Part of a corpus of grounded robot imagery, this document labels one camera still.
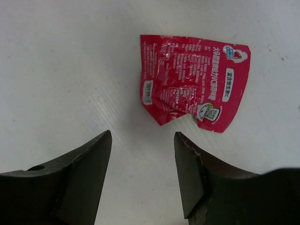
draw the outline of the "screw hole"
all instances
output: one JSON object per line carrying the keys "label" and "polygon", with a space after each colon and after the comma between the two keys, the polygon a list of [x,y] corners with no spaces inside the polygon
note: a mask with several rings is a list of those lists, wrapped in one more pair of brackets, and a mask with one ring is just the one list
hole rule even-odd
{"label": "screw hole", "polygon": [[32,168],[30,168],[28,171],[37,171],[37,170],[43,170],[45,167],[43,165],[36,165]]}

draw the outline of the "plastic packaging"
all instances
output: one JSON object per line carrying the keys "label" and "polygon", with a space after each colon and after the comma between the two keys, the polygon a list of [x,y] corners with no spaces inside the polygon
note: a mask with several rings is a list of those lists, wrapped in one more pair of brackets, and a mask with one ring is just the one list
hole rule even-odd
{"label": "plastic packaging", "polygon": [[141,102],[160,125],[189,113],[222,133],[240,105],[250,56],[245,45],[141,35]]}

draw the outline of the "white floor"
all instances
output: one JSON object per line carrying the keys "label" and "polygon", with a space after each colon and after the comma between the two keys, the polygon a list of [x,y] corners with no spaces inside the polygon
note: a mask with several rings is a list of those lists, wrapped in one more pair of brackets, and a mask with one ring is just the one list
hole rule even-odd
{"label": "white floor", "polygon": [[[252,172],[300,166],[298,0],[2,0],[0,172],[28,169],[109,129],[97,225],[186,225],[174,160],[182,131]],[[251,70],[231,126],[186,116],[160,127],[139,99],[139,35],[249,45]]]}

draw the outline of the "cartoon character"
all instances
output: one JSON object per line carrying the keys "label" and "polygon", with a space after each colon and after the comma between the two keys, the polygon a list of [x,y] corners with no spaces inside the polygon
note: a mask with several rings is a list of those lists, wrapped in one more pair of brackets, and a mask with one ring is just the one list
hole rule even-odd
{"label": "cartoon character", "polygon": [[215,121],[220,114],[220,109],[214,108],[212,103],[205,103],[202,105],[198,105],[197,108],[197,119],[203,121],[204,118]]}

